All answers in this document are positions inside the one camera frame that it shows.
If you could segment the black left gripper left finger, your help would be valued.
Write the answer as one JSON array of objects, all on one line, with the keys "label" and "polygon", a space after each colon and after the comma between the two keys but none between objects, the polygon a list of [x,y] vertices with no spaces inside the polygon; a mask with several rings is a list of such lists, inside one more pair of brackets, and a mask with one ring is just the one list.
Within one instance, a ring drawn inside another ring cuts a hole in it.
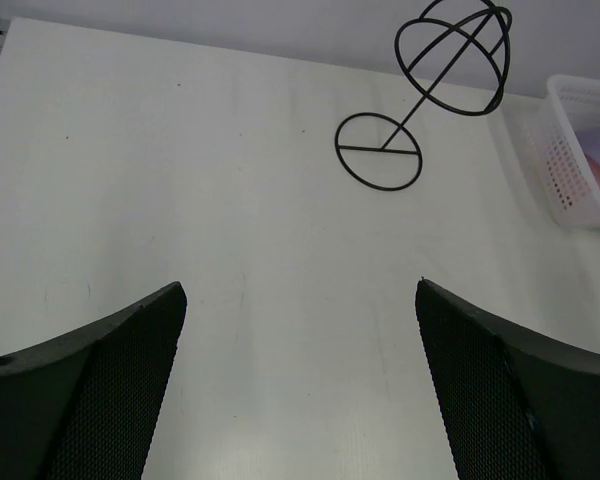
[{"label": "black left gripper left finger", "polygon": [[173,282],[0,356],[0,479],[141,478],[186,309]]}]

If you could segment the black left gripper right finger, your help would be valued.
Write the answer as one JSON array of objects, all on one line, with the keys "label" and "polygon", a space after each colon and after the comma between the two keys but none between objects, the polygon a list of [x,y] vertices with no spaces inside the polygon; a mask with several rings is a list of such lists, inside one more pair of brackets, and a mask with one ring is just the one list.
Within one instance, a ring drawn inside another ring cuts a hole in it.
[{"label": "black left gripper right finger", "polygon": [[600,354],[427,279],[415,311],[459,478],[600,479]]}]

